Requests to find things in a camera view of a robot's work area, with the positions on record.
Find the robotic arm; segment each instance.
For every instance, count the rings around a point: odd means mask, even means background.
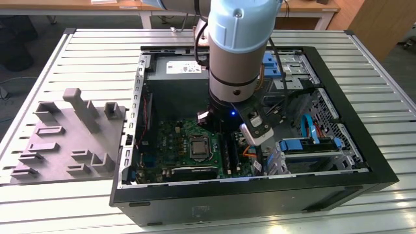
[[[273,136],[253,93],[276,14],[283,0],[141,0],[165,10],[208,16],[211,108],[199,113],[199,125],[221,131],[237,122],[251,145]],[[240,122],[229,113],[239,113]]]

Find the black wire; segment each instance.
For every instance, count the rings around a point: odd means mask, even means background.
[[[9,99],[11,99],[11,95],[8,95],[8,98],[4,98],[4,97],[3,97],[3,94],[1,94],[1,89],[0,89],[0,98],[1,98],[1,100],[3,100],[3,101],[7,101],[7,100],[9,100]]]
[[[291,7],[288,6],[288,2],[287,2],[287,0],[284,0],[285,1],[285,17],[291,17]]]
[[[200,38],[201,38],[201,35],[203,35],[203,32],[204,32],[207,26],[208,26],[208,23],[204,24],[204,26],[201,27],[200,31],[197,32],[196,39],[195,39],[195,44],[193,44],[195,61],[197,62],[199,65],[201,65],[201,61],[200,61],[200,59],[197,57],[197,44],[200,42]]]
[[[173,19],[173,17],[175,17],[175,16],[172,16],[172,17],[165,17],[165,18],[167,18],[167,19]],[[157,18],[161,19],[161,21],[164,21],[164,19],[163,19],[160,16],[157,16]]]
[[[201,21],[204,21],[205,23],[208,23],[208,20],[207,20],[203,16],[200,16],[200,19],[201,19]]]
[[[284,84],[284,95],[285,95],[285,102],[284,102],[284,114],[283,116],[285,116],[287,114],[287,102],[288,102],[288,93],[287,93],[287,73],[284,72],[284,68],[281,66],[281,61],[280,61],[280,57],[279,57],[279,52],[277,52],[277,48],[275,46],[273,40],[272,38],[268,39],[268,42],[271,43],[271,46],[273,48],[273,52],[275,52],[275,56],[276,56],[276,61],[277,61],[277,66],[279,66],[279,70],[280,70],[280,74],[281,74],[281,81]]]

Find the metal workbench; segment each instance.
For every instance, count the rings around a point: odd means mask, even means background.
[[[279,31],[276,45],[315,46],[397,173],[400,182],[328,212],[291,214],[145,230],[179,233],[367,233],[416,230],[416,106],[355,36],[343,31]],[[33,132],[36,103],[83,90],[95,106],[131,106],[140,46],[192,45],[189,30],[77,29],[64,34],[0,144],[0,169],[17,164]],[[0,179],[7,179],[3,170]],[[143,231],[108,206],[112,180],[0,187],[0,233],[133,233]]]

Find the gray 3d printed part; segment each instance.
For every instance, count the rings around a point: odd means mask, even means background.
[[[49,125],[51,122],[56,122],[53,113],[57,112],[60,112],[60,109],[53,102],[41,102],[33,114],[36,114],[39,119]]]
[[[92,155],[91,166],[99,173],[112,172],[115,170],[115,162],[111,160],[108,154],[104,154],[104,159],[101,160],[96,154]]]
[[[53,143],[40,143],[40,144],[29,144],[27,150],[29,152],[45,152],[45,151],[57,151],[59,144]]]
[[[100,127],[95,121],[93,115],[91,114],[83,99],[80,98],[80,89],[79,88],[68,88],[64,92],[64,101],[69,102],[75,113],[85,124],[87,129],[91,133],[97,133],[100,131]]]
[[[47,110],[47,120],[53,121],[37,122],[9,184],[88,181],[113,177],[125,107],[115,102],[107,104],[107,110],[112,110],[108,120],[104,107],[95,107],[91,101],[81,103],[100,131],[93,134],[89,132],[72,108],[57,109],[53,108],[53,102],[40,103],[37,110]]]
[[[72,150],[71,157],[75,161],[91,160],[92,153],[89,150]]]
[[[72,175],[72,176],[83,176],[88,173],[91,173],[91,170],[88,168],[88,166],[85,166],[84,163],[77,164],[77,165],[69,165],[67,172]]]
[[[41,135],[64,134],[64,132],[65,132],[65,129],[63,128],[63,126],[52,126],[52,127],[37,128],[35,133],[39,136],[41,136]]]
[[[43,160],[44,160],[44,157],[39,153],[21,154],[19,157],[19,161],[23,164],[41,163]]]
[[[92,117],[96,118],[99,117],[99,112],[97,112],[97,109],[96,107],[93,106],[92,104],[92,101],[84,101],[85,105],[87,105],[87,109],[89,111],[89,113],[92,114]]]
[[[15,169],[11,176],[16,179],[32,179],[37,177],[37,171],[29,167]]]
[[[107,115],[107,119],[119,119],[123,117],[119,104],[116,102],[108,102],[104,106],[104,113]]]

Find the cpu socket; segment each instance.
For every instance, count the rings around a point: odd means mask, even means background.
[[[189,139],[189,157],[195,161],[204,161],[209,157],[209,138],[197,137]]]

